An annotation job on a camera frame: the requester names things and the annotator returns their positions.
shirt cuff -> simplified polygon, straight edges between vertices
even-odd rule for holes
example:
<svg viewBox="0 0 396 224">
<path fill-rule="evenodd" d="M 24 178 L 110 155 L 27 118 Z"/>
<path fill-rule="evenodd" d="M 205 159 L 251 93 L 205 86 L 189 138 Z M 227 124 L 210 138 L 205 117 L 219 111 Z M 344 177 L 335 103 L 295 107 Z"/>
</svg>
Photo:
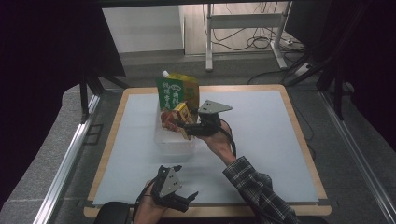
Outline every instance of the shirt cuff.
<svg viewBox="0 0 396 224">
<path fill-rule="evenodd" d="M 241 183 L 241 180 L 247 178 L 249 174 L 255 172 L 256 170 L 245 157 L 238 158 L 223 171 L 234 186 Z"/>
</svg>

plastic tub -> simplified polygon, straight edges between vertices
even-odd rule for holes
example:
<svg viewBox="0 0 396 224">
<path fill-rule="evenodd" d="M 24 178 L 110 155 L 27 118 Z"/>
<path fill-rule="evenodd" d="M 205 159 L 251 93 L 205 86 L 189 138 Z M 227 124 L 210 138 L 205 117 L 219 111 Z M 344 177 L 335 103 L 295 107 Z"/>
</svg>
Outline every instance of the plastic tub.
<svg viewBox="0 0 396 224">
<path fill-rule="evenodd" d="M 164 129 L 161 125 L 160 107 L 157 106 L 157 118 L 154 134 L 154 142 L 164 155 L 191 155 L 195 149 L 195 138 L 186 140 L 181 133 L 175 133 Z"/>
</svg>

white wall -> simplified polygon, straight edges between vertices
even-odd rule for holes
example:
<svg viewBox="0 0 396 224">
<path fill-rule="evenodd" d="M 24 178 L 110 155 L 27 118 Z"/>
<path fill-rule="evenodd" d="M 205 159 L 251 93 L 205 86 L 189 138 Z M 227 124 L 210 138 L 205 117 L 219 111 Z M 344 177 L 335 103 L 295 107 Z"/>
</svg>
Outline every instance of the white wall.
<svg viewBox="0 0 396 224">
<path fill-rule="evenodd" d="M 179 6 L 104 8 L 119 53 L 183 49 Z"/>
</svg>

wooden table edge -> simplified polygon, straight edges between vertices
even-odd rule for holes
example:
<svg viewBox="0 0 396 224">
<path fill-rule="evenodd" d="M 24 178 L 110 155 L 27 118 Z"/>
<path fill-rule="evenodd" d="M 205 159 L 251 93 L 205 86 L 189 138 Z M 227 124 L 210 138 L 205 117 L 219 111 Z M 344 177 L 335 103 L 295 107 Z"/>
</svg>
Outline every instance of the wooden table edge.
<svg viewBox="0 0 396 224">
<path fill-rule="evenodd" d="M 293 126 L 293 129 L 296 133 L 296 137 L 298 139 L 298 142 L 300 144 L 302 153 L 304 155 L 305 162 L 308 166 L 308 170 L 312 176 L 312 179 L 314 181 L 315 188 L 318 193 L 318 198 L 320 200 L 328 200 L 328 197 L 326 195 L 326 192 L 323 188 L 322 182 L 320 180 L 320 177 L 318 175 L 317 168 L 314 164 L 314 161 L 312 160 L 311 154 L 309 152 L 309 148 L 304 140 L 304 135 L 301 130 L 300 124 L 297 120 L 297 117 L 294 113 L 294 109 L 292 108 L 292 104 L 290 101 L 290 98 L 288 96 L 288 93 L 285 89 L 284 86 L 282 85 L 224 85 L 224 86 L 200 86 L 200 92 L 205 92 L 205 91 L 280 91 L 280 94 L 282 96 L 282 99 L 284 101 L 285 107 L 288 111 L 289 117 L 291 124 Z M 100 182 L 102 181 L 102 178 L 104 176 L 105 170 L 106 170 L 106 165 L 108 163 L 108 160 L 111 155 L 111 151 L 115 142 L 115 138 L 117 135 L 117 130 L 120 127 L 120 121 L 122 118 L 122 114 L 125 110 L 125 105 L 126 102 L 128 101 L 128 97 L 130 94 L 153 94 L 157 93 L 157 88 L 156 87 L 148 87 L 148 88 L 129 88 L 126 89 L 121 97 L 119 108 L 117 110 L 116 116 L 113 121 L 113 125 L 111 126 L 110 133 L 108 135 L 106 145 L 105 145 L 105 150 L 103 152 L 102 158 L 100 160 L 98 169 L 96 171 L 95 178 L 92 182 L 92 187 L 90 190 L 90 193 L 88 195 L 87 201 L 88 202 L 93 202 L 96 192 L 99 188 Z M 179 213 L 178 211 L 174 210 L 168 210 L 164 214 L 165 217 L 189 217 L 191 215 L 195 217 L 218 217 L 219 215 L 223 215 L 225 217 L 244 217 L 244 214 L 240 214 L 239 212 L 235 213 L 232 207 L 242 207 L 243 209 L 241 211 L 245 211 L 246 216 L 253 216 L 253 213 L 249 209 L 248 206 L 226 206 L 225 209 L 224 207 L 210 207 L 210 212 L 207 211 L 207 207 L 191 207 L 189 211 L 186 213 Z M 317 204 L 312 204 L 312 205 L 292 205 L 291 206 L 297 216 L 327 216 L 331 213 L 332 208 L 330 205 L 317 205 Z M 98 207 L 89 207 L 86 206 L 84 207 L 84 215 L 86 217 L 96 217 L 97 213 L 99 212 Z"/>
</svg>

dark background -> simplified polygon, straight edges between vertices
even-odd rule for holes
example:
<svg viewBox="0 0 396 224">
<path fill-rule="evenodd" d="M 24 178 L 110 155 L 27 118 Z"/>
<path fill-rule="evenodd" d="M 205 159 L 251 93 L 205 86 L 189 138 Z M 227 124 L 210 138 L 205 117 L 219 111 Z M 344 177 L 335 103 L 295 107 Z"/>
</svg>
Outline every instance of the dark background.
<svg viewBox="0 0 396 224">
<path fill-rule="evenodd" d="M 342 61 L 345 79 L 355 89 L 352 101 L 396 148 L 394 5 L 392 1 L 372 3 Z M 354 6 L 353 1 L 333 1 L 319 40 L 326 39 Z M 314 56 L 325 58 L 336 41 L 337 36 Z M 82 75 L 96 76 L 92 69 L 124 76 L 101 8 L 38 1 L 0 3 L 0 205 L 40 149 L 64 92 L 77 85 Z"/>
</svg>

